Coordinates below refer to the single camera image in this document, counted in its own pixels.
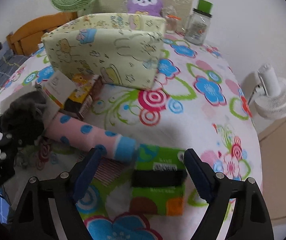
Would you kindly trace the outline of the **cotton swab cup orange lid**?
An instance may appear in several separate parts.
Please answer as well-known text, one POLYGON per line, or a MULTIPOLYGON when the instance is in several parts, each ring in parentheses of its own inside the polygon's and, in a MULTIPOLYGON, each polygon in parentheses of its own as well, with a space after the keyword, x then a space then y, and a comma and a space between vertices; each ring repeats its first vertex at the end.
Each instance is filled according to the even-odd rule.
POLYGON ((181 18, 173 6, 164 7, 162 15, 166 19, 166 33, 175 33, 179 30, 181 18))

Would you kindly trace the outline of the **yellow patterned fabric storage box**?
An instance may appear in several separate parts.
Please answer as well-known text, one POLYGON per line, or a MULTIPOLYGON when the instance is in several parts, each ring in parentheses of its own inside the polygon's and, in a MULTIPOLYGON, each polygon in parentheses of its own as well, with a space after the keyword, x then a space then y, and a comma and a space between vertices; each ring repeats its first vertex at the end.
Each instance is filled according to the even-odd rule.
POLYGON ((51 65, 68 78, 96 74, 108 84, 150 90, 166 20, 144 14, 90 14, 42 36, 51 65))

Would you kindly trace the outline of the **yellow cartoon tissue pack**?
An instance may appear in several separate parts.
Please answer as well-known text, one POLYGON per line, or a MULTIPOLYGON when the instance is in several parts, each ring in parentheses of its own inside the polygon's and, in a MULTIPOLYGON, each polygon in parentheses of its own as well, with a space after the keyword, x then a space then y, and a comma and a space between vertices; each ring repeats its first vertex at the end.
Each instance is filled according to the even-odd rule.
POLYGON ((103 87, 102 77, 96 74, 75 74, 72 81, 76 89, 68 97, 60 112, 83 120, 103 87))

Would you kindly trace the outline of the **floral tablecloth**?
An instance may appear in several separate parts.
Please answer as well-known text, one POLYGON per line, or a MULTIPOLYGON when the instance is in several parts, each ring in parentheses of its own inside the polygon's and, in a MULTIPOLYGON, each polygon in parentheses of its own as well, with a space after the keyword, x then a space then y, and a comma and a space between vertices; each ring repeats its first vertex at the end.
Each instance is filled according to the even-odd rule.
MULTIPOLYGON (((160 147, 193 148, 228 178, 262 184, 259 142, 245 96, 217 48, 167 35, 160 73, 150 91, 105 85, 84 121, 130 137, 143 156, 160 147)), ((190 239, 207 203, 190 178, 181 216, 136 215, 129 209, 133 168, 104 162, 77 204, 95 239, 190 239)))

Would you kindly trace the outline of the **grey plaid bedding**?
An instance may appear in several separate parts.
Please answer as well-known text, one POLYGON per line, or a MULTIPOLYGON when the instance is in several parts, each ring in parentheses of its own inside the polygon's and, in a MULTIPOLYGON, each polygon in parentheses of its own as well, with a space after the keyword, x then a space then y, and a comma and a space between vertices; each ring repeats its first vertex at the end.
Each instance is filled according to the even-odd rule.
POLYGON ((24 55, 16 55, 12 49, 8 49, 0 58, 0 90, 9 83, 10 77, 28 59, 24 55))

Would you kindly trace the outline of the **glass jar with green lid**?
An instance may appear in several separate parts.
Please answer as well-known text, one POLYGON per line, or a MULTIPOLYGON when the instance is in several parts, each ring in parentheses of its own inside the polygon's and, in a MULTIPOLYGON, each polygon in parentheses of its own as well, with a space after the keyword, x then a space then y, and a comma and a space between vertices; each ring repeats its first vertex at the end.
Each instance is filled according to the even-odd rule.
POLYGON ((186 29, 185 40, 189 43, 201 46, 206 38, 207 31, 211 23, 212 3, 206 0, 198 0, 198 5, 193 8, 189 16, 186 29))

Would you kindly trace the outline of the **green tissue pack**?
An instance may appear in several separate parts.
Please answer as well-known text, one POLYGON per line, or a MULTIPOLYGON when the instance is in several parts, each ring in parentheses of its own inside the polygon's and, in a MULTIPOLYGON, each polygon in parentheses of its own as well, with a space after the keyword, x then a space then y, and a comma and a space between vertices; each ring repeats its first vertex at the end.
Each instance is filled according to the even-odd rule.
POLYGON ((129 212, 181 216, 187 170, 184 150, 141 144, 131 176, 129 212))

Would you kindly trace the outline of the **pink sock with blue dots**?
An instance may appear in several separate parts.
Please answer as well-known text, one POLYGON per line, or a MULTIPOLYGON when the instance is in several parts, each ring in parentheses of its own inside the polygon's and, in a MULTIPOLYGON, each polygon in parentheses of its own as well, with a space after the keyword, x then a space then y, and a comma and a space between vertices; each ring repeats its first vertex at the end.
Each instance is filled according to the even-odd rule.
POLYGON ((68 115, 58 113, 45 131, 49 139, 88 152, 99 148, 102 155, 124 163, 136 158, 136 140, 82 122, 68 115))

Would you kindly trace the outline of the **white desk fan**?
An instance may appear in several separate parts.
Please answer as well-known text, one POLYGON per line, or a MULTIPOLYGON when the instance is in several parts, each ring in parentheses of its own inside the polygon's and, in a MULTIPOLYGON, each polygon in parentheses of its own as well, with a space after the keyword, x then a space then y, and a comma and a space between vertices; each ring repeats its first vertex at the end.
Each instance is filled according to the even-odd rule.
POLYGON ((286 117, 286 79, 278 77, 272 65, 263 64, 257 70, 259 84, 249 97, 261 117, 279 120, 286 117))

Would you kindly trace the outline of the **orange wooden chair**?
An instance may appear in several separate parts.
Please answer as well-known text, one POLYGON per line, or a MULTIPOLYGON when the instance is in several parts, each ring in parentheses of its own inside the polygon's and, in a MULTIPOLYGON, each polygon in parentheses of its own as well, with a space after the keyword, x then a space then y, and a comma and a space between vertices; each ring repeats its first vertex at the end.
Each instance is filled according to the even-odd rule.
POLYGON ((21 26, 15 33, 7 35, 8 46, 16 55, 29 56, 38 50, 44 33, 51 32, 76 18, 76 12, 60 12, 35 18, 21 26))

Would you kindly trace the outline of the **purple plush toy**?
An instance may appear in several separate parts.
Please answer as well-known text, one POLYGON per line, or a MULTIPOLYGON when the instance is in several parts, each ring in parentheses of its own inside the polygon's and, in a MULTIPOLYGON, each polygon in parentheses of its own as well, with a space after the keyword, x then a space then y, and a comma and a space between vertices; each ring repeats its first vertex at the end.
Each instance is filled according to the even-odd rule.
POLYGON ((127 13, 161 17, 162 0, 128 0, 127 13))

